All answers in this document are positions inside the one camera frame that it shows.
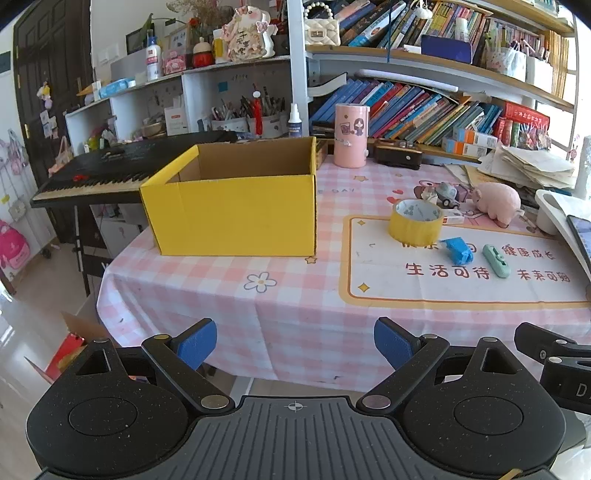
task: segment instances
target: pink cup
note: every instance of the pink cup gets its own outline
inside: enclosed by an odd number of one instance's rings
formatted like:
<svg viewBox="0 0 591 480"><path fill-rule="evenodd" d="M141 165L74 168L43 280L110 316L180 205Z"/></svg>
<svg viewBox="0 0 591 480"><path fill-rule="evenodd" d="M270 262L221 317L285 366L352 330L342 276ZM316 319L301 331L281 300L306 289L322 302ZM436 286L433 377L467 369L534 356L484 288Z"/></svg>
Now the pink cup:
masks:
<svg viewBox="0 0 591 480"><path fill-rule="evenodd" d="M369 107L338 103L335 119L335 165L343 168L365 166L368 152Z"/></svg>

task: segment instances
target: blue gripper pad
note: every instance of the blue gripper pad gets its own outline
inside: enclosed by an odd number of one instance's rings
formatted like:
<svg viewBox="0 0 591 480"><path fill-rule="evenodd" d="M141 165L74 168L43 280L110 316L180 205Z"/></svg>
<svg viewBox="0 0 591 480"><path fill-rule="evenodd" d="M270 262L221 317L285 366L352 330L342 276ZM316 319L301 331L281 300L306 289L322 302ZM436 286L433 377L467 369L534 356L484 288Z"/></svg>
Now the blue gripper pad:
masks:
<svg viewBox="0 0 591 480"><path fill-rule="evenodd" d="M217 327L211 319L203 319L171 341L174 353L196 370L213 352L217 343Z"/></svg>
<svg viewBox="0 0 591 480"><path fill-rule="evenodd" d="M421 348L421 340L387 317L380 317L374 326L374 343L394 369L399 369Z"/></svg>

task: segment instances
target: pink figurine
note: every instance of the pink figurine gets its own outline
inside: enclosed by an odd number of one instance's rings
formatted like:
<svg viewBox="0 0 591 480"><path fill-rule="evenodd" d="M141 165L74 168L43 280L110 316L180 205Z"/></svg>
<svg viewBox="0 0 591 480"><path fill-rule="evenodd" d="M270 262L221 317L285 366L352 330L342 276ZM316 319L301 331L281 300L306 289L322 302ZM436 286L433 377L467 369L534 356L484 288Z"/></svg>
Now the pink figurine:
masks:
<svg viewBox="0 0 591 480"><path fill-rule="evenodd" d="M487 213L501 228L507 228L513 218L523 215L521 199L515 189L503 183L485 182L474 189L476 207Z"/></svg>

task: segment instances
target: yellow cardboard box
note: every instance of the yellow cardboard box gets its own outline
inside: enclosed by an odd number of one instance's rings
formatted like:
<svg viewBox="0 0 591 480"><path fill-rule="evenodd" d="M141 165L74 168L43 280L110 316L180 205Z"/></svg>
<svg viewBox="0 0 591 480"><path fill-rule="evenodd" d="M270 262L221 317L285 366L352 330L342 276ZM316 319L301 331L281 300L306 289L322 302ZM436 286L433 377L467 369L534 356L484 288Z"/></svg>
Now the yellow cardboard box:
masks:
<svg viewBox="0 0 591 480"><path fill-rule="evenodd" d="M141 196L163 255L314 255L316 139L195 145Z"/></svg>

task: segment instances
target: pink backpack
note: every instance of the pink backpack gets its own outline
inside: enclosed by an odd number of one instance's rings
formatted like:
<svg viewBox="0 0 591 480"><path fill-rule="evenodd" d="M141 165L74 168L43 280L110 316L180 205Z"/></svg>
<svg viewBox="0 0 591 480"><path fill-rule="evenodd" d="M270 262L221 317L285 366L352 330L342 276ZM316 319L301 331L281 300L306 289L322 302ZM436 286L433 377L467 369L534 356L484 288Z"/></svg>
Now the pink backpack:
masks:
<svg viewBox="0 0 591 480"><path fill-rule="evenodd" d="M24 235L0 220L0 266L6 268L8 262L10 268L18 270L30 255L31 250Z"/></svg>

